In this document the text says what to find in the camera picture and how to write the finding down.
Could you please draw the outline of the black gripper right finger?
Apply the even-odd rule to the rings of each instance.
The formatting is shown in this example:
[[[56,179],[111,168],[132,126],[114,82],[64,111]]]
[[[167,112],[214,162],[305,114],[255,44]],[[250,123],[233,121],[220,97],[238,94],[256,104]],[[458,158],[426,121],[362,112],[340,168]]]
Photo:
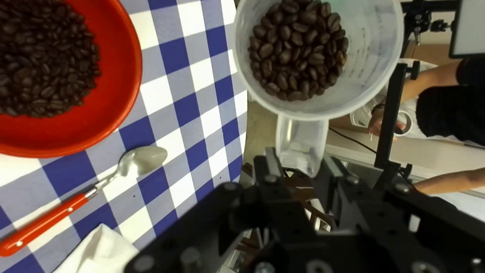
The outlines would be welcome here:
[[[335,156],[324,156],[321,162],[321,179],[323,189],[326,194],[330,194],[337,189],[340,183],[358,185],[359,177],[353,174],[341,159]]]

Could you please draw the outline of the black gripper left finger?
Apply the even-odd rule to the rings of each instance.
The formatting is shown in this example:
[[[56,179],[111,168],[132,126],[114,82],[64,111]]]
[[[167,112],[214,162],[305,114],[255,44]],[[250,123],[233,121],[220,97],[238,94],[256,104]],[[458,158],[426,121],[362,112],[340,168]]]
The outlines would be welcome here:
[[[274,147],[267,147],[264,154],[253,159],[253,177],[259,186],[276,185],[282,180],[284,170]]]

